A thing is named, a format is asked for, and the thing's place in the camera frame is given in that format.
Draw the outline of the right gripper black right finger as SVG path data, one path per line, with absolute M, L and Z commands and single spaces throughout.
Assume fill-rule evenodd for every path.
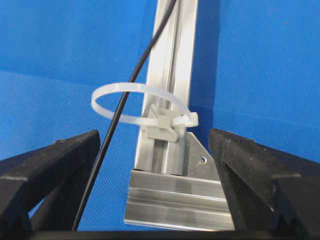
M 212 128 L 209 147 L 237 230 L 320 230 L 320 165 Z

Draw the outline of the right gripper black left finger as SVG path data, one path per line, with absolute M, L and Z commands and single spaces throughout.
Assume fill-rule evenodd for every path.
M 71 231 L 98 151 L 91 130 L 0 162 L 0 231 Z

